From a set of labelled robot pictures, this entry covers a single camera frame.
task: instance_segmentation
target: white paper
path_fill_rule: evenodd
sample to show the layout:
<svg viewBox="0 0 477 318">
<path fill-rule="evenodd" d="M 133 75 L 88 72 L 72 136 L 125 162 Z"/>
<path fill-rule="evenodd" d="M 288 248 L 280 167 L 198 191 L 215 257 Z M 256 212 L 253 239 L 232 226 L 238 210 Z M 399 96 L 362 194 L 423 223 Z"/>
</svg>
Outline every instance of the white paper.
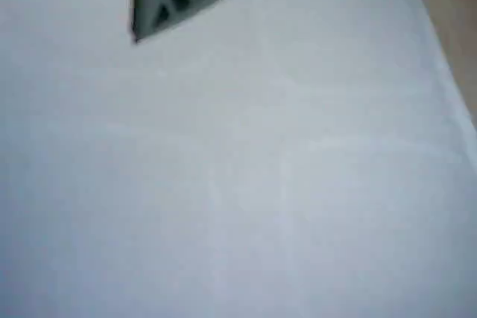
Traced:
<svg viewBox="0 0 477 318">
<path fill-rule="evenodd" d="M 477 141 L 421 0 L 0 0 L 0 316 L 474 317 Z"/>
</svg>

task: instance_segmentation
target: beige background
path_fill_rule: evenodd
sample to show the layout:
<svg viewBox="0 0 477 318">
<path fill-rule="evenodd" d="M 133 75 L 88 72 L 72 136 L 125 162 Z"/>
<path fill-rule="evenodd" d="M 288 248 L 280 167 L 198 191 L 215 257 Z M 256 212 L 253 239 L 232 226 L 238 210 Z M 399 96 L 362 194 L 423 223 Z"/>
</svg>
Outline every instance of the beige background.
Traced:
<svg viewBox="0 0 477 318">
<path fill-rule="evenodd" d="M 424 0 L 462 95 L 477 121 L 477 0 Z"/>
</svg>

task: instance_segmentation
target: white surface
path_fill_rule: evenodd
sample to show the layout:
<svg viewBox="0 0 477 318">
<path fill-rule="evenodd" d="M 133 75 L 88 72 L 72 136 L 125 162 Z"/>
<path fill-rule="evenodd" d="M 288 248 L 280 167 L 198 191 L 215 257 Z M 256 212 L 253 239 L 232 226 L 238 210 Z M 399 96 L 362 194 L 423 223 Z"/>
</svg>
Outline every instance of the white surface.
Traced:
<svg viewBox="0 0 477 318">
<path fill-rule="evenodd" d="M 477 153 L 420 0 L 0 0 L 2 317 L 475 317 Z"/>
</svg>

